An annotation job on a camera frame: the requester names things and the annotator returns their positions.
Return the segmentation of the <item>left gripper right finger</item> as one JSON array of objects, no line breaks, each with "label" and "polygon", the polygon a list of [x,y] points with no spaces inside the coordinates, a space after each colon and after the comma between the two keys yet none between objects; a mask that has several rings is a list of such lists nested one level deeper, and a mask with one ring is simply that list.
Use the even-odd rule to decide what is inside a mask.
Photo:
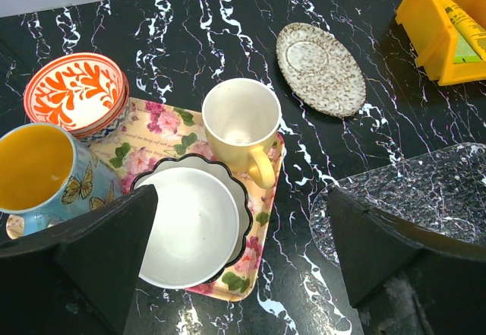
[{"label": "left gripper right finger", "polygon": [[350,305],[366,334],[483,334],[485,248],[426,230],[341,188],[327,196]]}]

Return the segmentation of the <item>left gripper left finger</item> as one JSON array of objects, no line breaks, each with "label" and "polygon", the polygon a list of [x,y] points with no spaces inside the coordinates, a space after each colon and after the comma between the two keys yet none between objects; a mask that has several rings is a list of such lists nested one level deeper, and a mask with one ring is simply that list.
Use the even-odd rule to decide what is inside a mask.
[{"label": "left gripper left finger", "polygon": [[1,244],[3,334],[122,334],[158,197],[143,186]]}]

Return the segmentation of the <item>yellow toothpaste tube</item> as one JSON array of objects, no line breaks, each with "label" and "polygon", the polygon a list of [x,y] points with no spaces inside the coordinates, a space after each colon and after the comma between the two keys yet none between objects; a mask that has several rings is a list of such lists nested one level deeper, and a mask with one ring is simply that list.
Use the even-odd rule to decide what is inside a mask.
[{"label": "yellow toothpaste tube", "polygon": [[485,60],[485,29],[452,0],[439,0],[451,24],[475,53]]}]

